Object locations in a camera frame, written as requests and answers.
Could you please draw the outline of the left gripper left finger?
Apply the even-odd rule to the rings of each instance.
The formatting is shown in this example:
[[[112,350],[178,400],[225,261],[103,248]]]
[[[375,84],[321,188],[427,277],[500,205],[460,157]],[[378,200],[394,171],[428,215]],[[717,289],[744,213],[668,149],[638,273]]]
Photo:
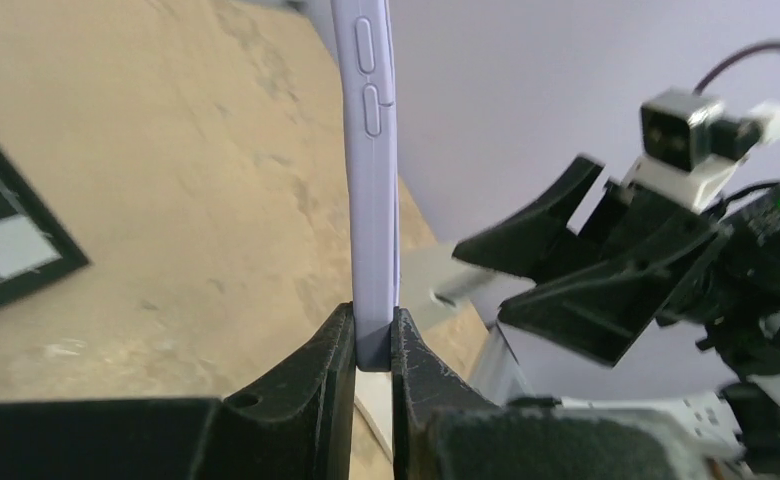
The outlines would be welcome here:
[[[0,479],[344,479],[354,383],[342,304],[226,398],[0,403]]]

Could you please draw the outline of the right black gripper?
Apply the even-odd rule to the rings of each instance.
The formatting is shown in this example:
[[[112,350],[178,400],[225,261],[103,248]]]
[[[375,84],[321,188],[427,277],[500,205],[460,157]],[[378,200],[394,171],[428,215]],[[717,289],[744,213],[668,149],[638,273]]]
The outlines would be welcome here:
[[[603,165],[578,155],[514,214],[456,244],[452,258],[531,279]],[[670,218],[602,261],[505,300],[500,322],[612,367],[656,318],[667,327],[758,321],[780,331],[780,180],[722,195],[704,217]]]

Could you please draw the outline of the white phone case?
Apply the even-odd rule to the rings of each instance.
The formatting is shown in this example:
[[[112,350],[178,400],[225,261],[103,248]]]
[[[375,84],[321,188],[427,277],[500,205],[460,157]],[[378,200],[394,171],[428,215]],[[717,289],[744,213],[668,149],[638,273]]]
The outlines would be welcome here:
[[[355,404],[385,456],[393,461],[392,379],[389,373],[356,370]]]

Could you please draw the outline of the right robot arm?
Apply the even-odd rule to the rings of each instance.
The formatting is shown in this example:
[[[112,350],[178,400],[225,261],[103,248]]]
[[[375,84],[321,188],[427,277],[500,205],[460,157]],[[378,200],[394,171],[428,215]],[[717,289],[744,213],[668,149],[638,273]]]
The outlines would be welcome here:
[[[568,226],[602,167],[579,156],[536,200],[459,242],[453,257],[530,279],[502,323],[612,367],[651,323],[700,325],[735,383],[657,407],[705,453],[780,474],[780,181],[722,189],[732,161],[690,173],[640,158],[579,231]]]

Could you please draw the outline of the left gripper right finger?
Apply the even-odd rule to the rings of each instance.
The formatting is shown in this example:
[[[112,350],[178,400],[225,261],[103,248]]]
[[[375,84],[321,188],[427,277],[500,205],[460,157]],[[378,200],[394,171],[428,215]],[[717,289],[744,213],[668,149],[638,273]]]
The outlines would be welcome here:
[[[486,400],[399,308],[391,327],[397,479],[708,479],[682,427],[646,409]]]

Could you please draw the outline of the lilac phone case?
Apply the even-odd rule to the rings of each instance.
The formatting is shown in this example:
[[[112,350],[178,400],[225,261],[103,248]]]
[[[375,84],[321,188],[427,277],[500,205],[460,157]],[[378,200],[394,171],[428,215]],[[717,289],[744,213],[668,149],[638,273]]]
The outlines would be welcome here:
[[[399,304],[398,141],[391,18],[383,0],[331,4],[343,93],[356,362],[390,368]]]

